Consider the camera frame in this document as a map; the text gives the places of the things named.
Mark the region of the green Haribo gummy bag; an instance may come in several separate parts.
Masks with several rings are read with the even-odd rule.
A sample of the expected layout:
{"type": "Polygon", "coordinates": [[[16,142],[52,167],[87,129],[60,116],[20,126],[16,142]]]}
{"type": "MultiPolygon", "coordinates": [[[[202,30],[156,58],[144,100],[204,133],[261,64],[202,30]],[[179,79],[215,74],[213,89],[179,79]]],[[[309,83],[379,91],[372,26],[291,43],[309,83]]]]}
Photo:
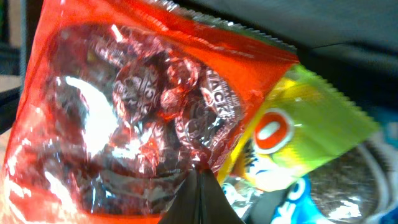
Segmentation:
{"type": "Polygon", "coordinates": [[[294,65],[245,127],[217,180],[235,174],[266,192],[286,189],[377,129],[375,120],[326,79],[294,65]]]}

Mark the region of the blue Oreo cookie pack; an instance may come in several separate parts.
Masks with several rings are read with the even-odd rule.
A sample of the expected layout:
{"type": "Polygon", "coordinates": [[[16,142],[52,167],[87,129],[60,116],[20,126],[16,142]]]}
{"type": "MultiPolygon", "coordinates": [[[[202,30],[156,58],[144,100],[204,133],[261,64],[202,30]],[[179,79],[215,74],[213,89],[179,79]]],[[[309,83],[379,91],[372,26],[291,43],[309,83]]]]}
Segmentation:
{"type": "Polygon", "coordinates": [[[234,176],[221,187],[246,223],[397,223],[397,123],[287,190],[266,193],[234,176]]]}

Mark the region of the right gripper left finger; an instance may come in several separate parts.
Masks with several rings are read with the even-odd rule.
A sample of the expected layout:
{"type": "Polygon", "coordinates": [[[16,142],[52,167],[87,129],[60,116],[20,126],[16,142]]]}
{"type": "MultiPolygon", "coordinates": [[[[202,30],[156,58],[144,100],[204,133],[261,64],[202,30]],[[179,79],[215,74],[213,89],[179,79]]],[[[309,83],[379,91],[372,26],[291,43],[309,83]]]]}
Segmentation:
{"type": "Polygon", "coordinates": [[[198,171],[191,171],[159,224],[199,224],[200,187],[198,171]]]}

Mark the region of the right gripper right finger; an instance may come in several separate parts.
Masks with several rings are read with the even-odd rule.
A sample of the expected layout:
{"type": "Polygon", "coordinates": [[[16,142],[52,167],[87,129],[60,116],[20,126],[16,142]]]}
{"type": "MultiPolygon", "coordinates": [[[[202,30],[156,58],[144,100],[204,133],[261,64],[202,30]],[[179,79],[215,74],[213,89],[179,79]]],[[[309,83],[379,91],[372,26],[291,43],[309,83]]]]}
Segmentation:
{"type": "Polygon", "coordinates": [[[203,224],[244,224],[227,201],[210,169],[201,173],[201,222],[203,224]]]}

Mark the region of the red Hacks candy bag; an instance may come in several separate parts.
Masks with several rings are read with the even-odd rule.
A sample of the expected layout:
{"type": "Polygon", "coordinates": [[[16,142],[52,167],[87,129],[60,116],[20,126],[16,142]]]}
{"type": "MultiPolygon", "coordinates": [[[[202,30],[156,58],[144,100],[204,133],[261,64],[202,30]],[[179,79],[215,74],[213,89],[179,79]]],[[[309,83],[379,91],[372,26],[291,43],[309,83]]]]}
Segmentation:
{"type": "Polygon", "coordinates": [[[2,223],[159,223],[188,174],[214,174],[249,116],[213,66],[136,26],[54,36],[20,100],[1,173],[2,223]]]}

